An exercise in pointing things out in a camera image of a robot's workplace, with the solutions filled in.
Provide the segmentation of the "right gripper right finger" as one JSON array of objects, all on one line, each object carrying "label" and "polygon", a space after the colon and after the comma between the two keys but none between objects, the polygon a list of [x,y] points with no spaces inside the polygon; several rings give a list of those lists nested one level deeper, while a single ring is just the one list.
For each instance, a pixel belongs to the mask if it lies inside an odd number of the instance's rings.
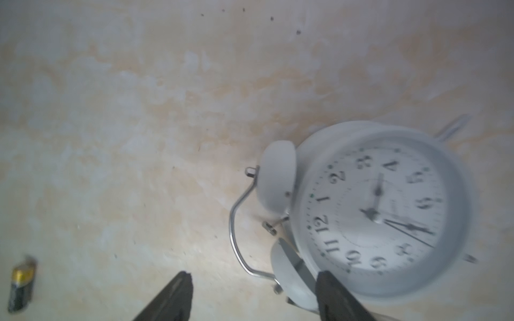
[{"label": "right gripper right finger", "polygon": [[376,321],[330,271],[318,273],[315,295],[322,321]]}]

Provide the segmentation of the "white twin-bell alarm clock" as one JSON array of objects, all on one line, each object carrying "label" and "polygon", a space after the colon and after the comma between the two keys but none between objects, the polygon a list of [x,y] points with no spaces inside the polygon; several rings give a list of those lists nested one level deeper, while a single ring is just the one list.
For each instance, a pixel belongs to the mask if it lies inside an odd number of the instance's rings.
[{"label": "white twin-bell alarm clock", "polygon": [[[272,281],[289,304],[319,316],[315,285],[323,271],[364,307],[432,290],[466,258],[475,227],[476,190],[445,145],[467,123],[467,115],[459,116],[430,136],[348,121],[301,144],[270,143],[257,166],[246,169],[252,181],[230,210],[229,238],[239,264]],[[263,228],[285,232],[272,246],[270,272],[251,267],[236,240],[236,214],[251,193],[277,218]]]}]

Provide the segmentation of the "black gold AA battery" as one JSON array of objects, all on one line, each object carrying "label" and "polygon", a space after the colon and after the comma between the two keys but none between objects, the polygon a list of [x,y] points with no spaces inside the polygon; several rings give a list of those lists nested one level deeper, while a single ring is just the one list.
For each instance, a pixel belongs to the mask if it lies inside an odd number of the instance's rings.
[{"label": "black gold AA battery", "polygon": [[30,255],[27,255],[23,262],[13,268],[7,304],[8,313],[20,313],[28,307],[32,301],[36,271],[37,259]]}]

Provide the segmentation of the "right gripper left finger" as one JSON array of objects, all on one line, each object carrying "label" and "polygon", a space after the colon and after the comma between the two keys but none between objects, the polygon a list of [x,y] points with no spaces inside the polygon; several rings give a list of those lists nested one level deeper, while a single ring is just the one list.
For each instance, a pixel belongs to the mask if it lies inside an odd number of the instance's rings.
[{"label": "right gripper left finger", "polygon": [[188,321],[193,294],[191,274],[180,271],[133,321]]}]

